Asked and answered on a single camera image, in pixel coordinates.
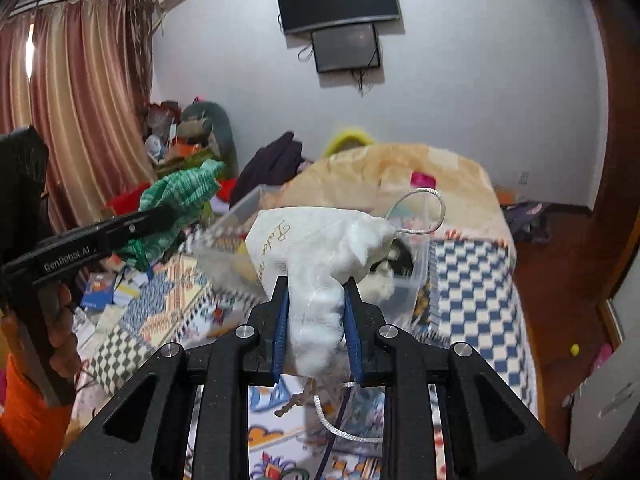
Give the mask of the orange sleeve forearm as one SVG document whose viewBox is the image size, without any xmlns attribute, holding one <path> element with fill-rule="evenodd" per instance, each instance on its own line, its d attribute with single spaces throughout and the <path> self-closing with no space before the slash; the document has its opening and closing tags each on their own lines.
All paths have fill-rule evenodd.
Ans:
<svg viewBox="0 0 640 480">
<path fill-rule="evenodd" d="M 72 407 L 48 408 L 13 356 L 6 368 L 1 415 L 1 478 L 47 479 L 60 456 Z"/>
</svg>

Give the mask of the left hand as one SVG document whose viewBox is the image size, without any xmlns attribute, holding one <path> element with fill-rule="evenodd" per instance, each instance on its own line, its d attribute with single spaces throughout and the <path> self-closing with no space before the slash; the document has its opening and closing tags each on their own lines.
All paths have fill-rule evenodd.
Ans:
<svg viewBox="0 0 640 480">
<path fill-rule="evenodd" d="M 50 365 L 52 370 L 66 379 L 74 378 L 81 368 L 81 359 L 77 353 L 77 337 L 72 331 L 74 316 L 68 308 L 71 301 L 70 291 L 65 285 L 61 285 L 58 288 L 58 302 L 61 306 L 58 316 L 48 322 L 49 341 L 54 349 Z M 2 316 L 1 330 L 16 369 L 23 377 L 33 382 L 25 359 L 25 347 L 20 337 L 18 319 L 11 310 L 7 310 Z"/>
</svg>

